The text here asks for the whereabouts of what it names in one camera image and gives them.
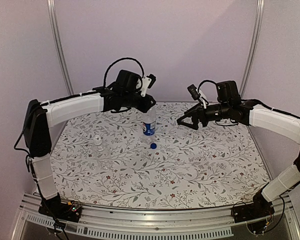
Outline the blue label plastic bottle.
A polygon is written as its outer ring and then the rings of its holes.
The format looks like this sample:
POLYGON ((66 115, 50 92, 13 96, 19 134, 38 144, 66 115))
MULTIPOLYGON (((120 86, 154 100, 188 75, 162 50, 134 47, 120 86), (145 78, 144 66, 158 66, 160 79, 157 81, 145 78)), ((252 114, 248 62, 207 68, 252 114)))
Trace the blue label plastic bottle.
POLYGON ((143 141, 151 145, 155 142, 155 134, 156 134, 156 120, 157 120, 157 113, 156 108, 153 106, 151 107, 147 113, 142 115, 142 134, 143 134, 143 141))

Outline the blue bottle cap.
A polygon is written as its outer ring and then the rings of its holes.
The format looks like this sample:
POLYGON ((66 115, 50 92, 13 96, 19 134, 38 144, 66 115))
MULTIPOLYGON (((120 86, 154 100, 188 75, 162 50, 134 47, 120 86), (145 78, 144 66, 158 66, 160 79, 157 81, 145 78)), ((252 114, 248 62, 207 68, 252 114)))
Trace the blue bottle cap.
POLYGON ((156 143, 151 143, 150 144, 150 148, 151 149, 156 149, 157 148, 157 144, 156 143))

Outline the clear plastic bottle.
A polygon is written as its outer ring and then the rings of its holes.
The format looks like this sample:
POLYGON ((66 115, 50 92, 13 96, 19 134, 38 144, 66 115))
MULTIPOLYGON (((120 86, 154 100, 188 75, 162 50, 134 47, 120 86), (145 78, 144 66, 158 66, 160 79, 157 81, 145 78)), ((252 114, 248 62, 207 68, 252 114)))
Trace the clear plastic bottle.
POLYGON ((97 160, 102 170, 108 170, 112 167, 113 161, 106 142, 99 136, 94 135, 92 138, 93 158, 97 160))

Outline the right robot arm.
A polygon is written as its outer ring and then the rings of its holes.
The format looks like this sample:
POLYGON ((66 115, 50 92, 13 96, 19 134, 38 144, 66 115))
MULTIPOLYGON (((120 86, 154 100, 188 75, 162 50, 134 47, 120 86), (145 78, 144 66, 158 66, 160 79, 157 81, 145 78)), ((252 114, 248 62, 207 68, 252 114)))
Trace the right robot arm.
MULTIPOLYGON (((242 99, 234 80, 214 84, 217 104, 209 104, 199 87, 193 84, 187 90, 198 104, 184 112, 177 124, 198 130, 199 124, 231 120, 245 126, 261 128, 284 136, 300 145, 300 116, 270 107, 258 99, 242 99)), ((268 205, 281 194, 300 183, 300 150, 293 164, 282 171, 253 196, 248 213, 259 218, 268 205)))

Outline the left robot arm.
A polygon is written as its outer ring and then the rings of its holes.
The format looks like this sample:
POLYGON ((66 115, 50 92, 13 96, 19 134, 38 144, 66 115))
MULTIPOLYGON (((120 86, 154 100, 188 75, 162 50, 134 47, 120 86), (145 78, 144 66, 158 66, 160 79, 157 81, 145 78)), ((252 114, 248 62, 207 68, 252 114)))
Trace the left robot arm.
POLYGON ((95 87, 90 91, 70 95, 52 101, 28 103, 23 128, 20 134, 29 158, 29 170, 39 190, 45 209, 53 216, 64 213, 64 205, 54 182, 51 168, 52 141, 50 129, 68 120, 92 113, 122 113, 136 109, 147 113, 156 101, 147 94, 156 82, 153 74, 140 76, 120 70, 116 80, 108 87, 95 87))

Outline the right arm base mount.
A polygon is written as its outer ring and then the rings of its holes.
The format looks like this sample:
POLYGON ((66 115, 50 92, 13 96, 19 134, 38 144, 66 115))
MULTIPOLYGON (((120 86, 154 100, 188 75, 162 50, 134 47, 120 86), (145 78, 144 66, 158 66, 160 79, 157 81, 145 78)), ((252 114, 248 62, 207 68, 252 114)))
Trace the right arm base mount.
POLYGON ((273 215, 275 213, 272 202, 268 202, 261 194, 258 192, 252 198, 252 203, 243 205, 234 205, 231 209, 231 216, 235 223, 241 223, 246 221, 251 221, 263 217, 273 215))

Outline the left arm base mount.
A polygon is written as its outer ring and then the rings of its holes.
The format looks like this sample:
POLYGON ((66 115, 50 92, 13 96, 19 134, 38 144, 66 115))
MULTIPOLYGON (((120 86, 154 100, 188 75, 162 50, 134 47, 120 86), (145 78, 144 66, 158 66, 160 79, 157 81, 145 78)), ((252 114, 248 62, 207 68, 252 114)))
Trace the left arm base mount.
POLYGON ((62 202, 57 194, 51 199, 42 198, 38 212, 58 220, 78 223, 82 214, 82 204, 74 200, 62 202))

